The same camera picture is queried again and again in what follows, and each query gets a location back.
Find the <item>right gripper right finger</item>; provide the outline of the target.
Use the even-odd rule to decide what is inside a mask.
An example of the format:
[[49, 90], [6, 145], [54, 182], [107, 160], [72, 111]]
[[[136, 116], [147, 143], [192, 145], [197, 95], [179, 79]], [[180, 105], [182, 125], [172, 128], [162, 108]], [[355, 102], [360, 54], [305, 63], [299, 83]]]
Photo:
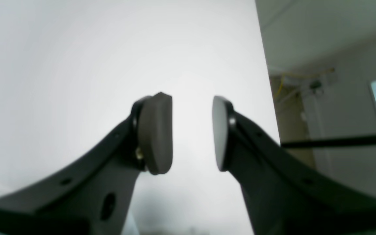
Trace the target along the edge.
[[240, 184], [255, 235], [376, 235], [376, 198], [295, 159], [215, 96], [215, 159]]

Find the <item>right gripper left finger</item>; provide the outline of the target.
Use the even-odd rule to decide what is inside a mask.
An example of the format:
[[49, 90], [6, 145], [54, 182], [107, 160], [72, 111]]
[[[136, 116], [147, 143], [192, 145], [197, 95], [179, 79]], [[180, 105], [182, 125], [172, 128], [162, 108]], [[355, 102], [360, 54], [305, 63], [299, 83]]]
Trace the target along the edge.
[[170, 95], [136, 101], [129, 117], [81, 158], [0, 197], [0, 233], [120, 235], [139, 174], [171, 168], [172, 124]]

